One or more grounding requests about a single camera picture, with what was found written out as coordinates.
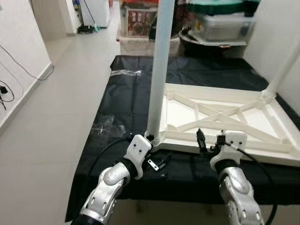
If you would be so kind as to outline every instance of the plastic storage box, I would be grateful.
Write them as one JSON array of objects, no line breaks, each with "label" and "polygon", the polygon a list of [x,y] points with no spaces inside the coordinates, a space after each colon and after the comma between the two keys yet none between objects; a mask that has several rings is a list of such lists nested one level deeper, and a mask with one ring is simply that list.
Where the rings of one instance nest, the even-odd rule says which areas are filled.
[{"label": "plastic storage box", "polygon": [[194,14],[193,37],[206,41],[244,41],[255,19],[243,13],[230,15]]}]

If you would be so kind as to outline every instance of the black tablecloth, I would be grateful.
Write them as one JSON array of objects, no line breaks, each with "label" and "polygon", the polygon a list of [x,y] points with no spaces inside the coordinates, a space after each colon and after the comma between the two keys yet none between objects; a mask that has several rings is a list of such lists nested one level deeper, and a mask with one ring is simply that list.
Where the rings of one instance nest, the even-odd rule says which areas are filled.
[{"label": "black tablecloth", "polygon": [[[93,127],[83,149],[73,179],[66,221],[78,213],[80,198],[86,199],[98,183],[103,169],[125,155],[128,143],[118,143],[100,158],[82,193],[86,174],[101,149],[117,140],[124,132],[144,134],[147,127],[152,57],[117,56],[111,65],[112,73]],[[242,59],[169,59],[167,83],[201,85],[219,88],[261,91],[268,85]],[[300,128],[299,116],[280,97],[277,101]],[[153,160],[168,154],[161,150]],[[255,199],[260,204],[272,204],[269,183],[260,168],[252,162],[241,163],[253,184]],[[300,204],[300,170],[296,167],[266,165],[278,188],[279,204]],[[222,204],[218,177],[210,168],[209,159],[196,154],[174,152],[161,171],[147,170],[141,180],[132,181],[122,192],[121,199],[166,200]]]}]

